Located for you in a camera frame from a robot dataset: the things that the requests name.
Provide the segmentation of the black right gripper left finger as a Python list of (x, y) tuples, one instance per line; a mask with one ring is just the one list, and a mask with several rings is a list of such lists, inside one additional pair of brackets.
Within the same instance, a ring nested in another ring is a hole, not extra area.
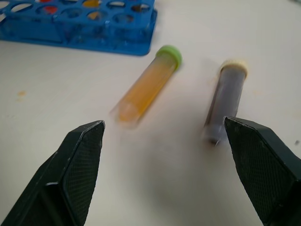
[(3, 226), (82, 226), (96, 186), (105, 123), (70, 131), (35, 172)]

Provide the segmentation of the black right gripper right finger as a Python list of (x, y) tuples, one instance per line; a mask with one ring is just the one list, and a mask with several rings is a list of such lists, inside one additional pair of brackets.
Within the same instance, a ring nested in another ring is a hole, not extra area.
[(265, 226), (301, 224), (301, 160), (268, 127), (225, 117), (239, 179)]

